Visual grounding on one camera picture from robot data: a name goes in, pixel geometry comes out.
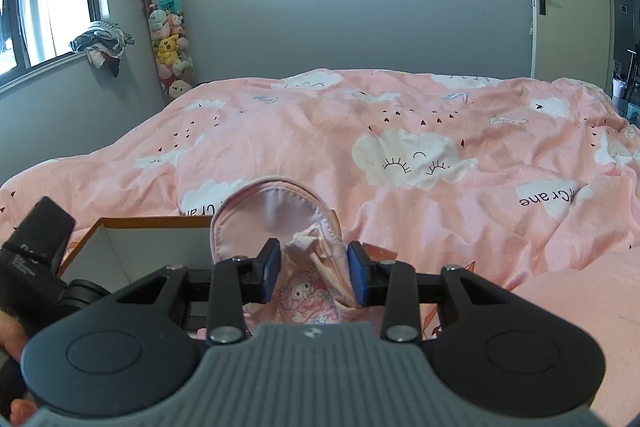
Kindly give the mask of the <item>person's left hand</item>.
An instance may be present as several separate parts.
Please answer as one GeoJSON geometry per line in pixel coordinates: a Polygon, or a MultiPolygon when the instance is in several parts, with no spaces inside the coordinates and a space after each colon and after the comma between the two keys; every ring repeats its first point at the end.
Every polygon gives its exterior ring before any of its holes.
{"type": "MultiPolygon", "coordinates": [[[[0,311],[0,343],[1,348],[15,361],[21,361],[22,351],[28,337],[23,326],[14,317],[0,311]]],[[[37,413],[36,403],[26,399],[15,399],[11,403],[10,422],[13,426],[23,426],[32,415],[37,413]]]]}

